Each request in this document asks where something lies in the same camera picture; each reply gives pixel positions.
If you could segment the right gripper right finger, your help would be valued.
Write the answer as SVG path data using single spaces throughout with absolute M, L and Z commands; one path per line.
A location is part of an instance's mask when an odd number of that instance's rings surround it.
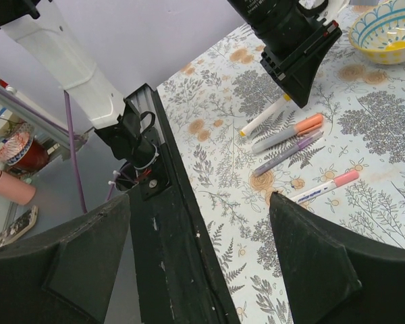
M 275 192 L 270 222 L 295 323 L 405 323 L 405 250 Z

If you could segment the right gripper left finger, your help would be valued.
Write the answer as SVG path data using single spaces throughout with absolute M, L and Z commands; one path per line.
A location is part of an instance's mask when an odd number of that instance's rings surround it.
M 130 224 L 130 200 L 0 248 L 0 323 L 103 323 Z

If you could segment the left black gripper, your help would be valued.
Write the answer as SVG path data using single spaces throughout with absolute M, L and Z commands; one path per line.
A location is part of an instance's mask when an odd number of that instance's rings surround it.
M 303 108 L 318 69 L 342 35 L 338 23 L 306 17 L 298 1 L 230 1 L 229 4 L 265 44 L 262 64 L 281 81 L 283 91 Z

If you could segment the grey highlighter pen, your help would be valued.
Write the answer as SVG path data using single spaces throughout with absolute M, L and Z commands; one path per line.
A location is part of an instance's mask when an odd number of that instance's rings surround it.
M 268 138 L 257 142 L 252 146 L 252 152 L 259 154 L 291 137 L 301 136 L 317 130 L 323 125 L 323 120 L 323 115 L 316 113 L 279 133 L 270 135 Z

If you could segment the purple pen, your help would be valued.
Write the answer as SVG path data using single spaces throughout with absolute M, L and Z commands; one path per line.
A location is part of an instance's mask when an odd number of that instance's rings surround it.
M 312 144 L 313 142 L 317 141 L 323 136 L 324 132 L 315 130 L 311 132 L 309 135 L 305 136 L 303 139 L 299 140 L 298 142 L 294 143 L 286 150 L 282 151 L 278 156 L 268 160 L 266 163 L 262 164 L 260 167 L 256 168 L 252 175 L 254 177 L 259 177 L 264 173 L 268 172 L 269 170 L 273 169 L 275 166 L 279 165 L 280 163 L 284 162 L 286 159 L 290 158 L 292 155 L 296 154 L 297 152 L 301 151 L 302 149 L 306 148 L 308 145 Z

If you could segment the yellow white pen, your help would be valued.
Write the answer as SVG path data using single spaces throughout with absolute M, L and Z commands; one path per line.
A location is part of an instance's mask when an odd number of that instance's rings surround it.
M 271 117 L 280 107 L 284 106 L 291 98 L 284 94 L 281 98 L 272 103 L 268 108 L 266 108 L 261 114 L 255 117 L 251 122 L 249 122 L 245 127 L 240 130 L 240 136 L 249 136 L 257 126 L 261 125 L 267 118 Z

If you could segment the pink white pen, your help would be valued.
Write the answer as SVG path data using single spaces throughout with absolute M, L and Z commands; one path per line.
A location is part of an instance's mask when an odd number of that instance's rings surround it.
M 359 173 L 356 170 L 352 170 L 352 171 L 343 173 L 342 175 L 339 175 L 338 177 L 336 177 L 328 182 L 325 182 L 321 185 L 311 188 L 301 194 L 297 194 L 296 196 L 291 197 L 290 200 L 293 201 L 294 203 L 301 204 L 306 201 L 310 201 L 318 196 L 321 196 L 327 192 L 335 190 L 336 188 L 338 188 L 340 186 L 353 182 L 353 181 L 357 180 L 358 178 L 359 178 Z

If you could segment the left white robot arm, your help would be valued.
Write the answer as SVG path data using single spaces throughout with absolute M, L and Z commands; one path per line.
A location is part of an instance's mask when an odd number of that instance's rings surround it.
M 261 65 L 283 96 L 248 124 L 250 134 L 288 101 L 303 107 L 328 50 L 341 36 L 336 21 L 347 1 L 232 1 L 233 9 L 265 44 Z M 140 131 L 141 114 L 78 44 L 52 1 L 0 1 L 0 29 L 31 53 L 74 99 L 116 159 L 147 169 L 157 147 Z

